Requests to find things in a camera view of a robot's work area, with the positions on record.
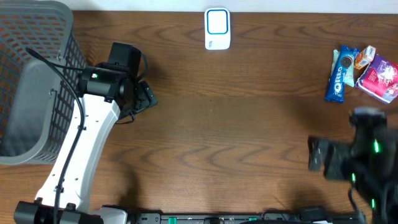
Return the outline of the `blue snack bar wrapper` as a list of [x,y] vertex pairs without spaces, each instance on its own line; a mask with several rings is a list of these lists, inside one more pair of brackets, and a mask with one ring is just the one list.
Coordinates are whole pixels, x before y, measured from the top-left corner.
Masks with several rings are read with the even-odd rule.
[[359,54],[359,49],[351,49],[346,45],[342,45],[339,52],[340,56],[338,57],[333,73],[331,73],[328,90],[325,95],[326,101],[335,103],[343,103],[345,101],[345,83],[343,78],[346,75],[347,68],[351,64],[354,65],[355,58]]

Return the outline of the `teal wet wipes packet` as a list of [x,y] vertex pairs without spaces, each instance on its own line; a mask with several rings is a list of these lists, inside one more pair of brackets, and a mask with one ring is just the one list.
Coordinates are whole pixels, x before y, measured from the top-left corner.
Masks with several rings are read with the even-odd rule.
[[[338,50],[333,51],[333,63],[331,66],[331,73],[333,73],[335,65],[337,63],[338,57],[340,56],[340,52]],[[343,81],[346,85],[354,87],[354,65],[351,64],[346,71],[346,75],[343,78]]]

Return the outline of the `red purple snack packet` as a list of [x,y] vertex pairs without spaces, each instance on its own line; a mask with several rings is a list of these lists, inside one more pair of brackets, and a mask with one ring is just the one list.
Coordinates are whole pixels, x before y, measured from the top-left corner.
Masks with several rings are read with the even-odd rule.
[[355,86],[389,104],[397,97],[397,64],[376,54]]

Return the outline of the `orange tissue packet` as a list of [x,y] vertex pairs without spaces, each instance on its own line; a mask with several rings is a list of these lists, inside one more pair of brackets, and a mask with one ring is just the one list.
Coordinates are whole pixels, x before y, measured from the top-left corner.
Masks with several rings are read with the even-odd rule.
[[355,58],[354,68],[358,70],[362,69],[373,61],[375,54],[376,48],[371,45],[367,46]]

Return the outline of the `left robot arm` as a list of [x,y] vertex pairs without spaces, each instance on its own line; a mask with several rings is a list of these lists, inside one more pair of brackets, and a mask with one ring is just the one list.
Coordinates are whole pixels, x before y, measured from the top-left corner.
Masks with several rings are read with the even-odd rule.
[[57,160],[33,202],[20,201],[16,223],[131,223],[128,210],[104,205],[90,211],[90,195],[105,141],[115,124],[157,104],[141,76],[126,67],[86,67],[78,76],[77,99]]

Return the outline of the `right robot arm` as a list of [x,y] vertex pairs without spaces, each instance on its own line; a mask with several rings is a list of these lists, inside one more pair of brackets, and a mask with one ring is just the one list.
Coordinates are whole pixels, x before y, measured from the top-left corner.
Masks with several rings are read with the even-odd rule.
[[397,223],[397,129],[358,126],[351,142],[308,137],[308,169],[348,181],[373,211],[373,223]]

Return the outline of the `grey plastic mesh basket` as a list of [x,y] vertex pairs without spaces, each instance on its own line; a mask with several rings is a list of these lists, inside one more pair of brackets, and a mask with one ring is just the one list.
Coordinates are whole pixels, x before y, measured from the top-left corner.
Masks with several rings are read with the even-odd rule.
[[86,61],[73,13],[57,1],[1,1],[1,164],[52,164],[73,113],[70,89],[31,48],[72,84]]

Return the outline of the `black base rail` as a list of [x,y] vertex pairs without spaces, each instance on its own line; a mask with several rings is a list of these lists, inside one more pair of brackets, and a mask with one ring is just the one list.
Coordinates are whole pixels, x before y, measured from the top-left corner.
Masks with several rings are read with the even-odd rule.
[[354,214],[304,215],[268,210],[262,214],[160,214],[137,213],[127,219],[130,224],[239,224],[239,223],[360,223]]

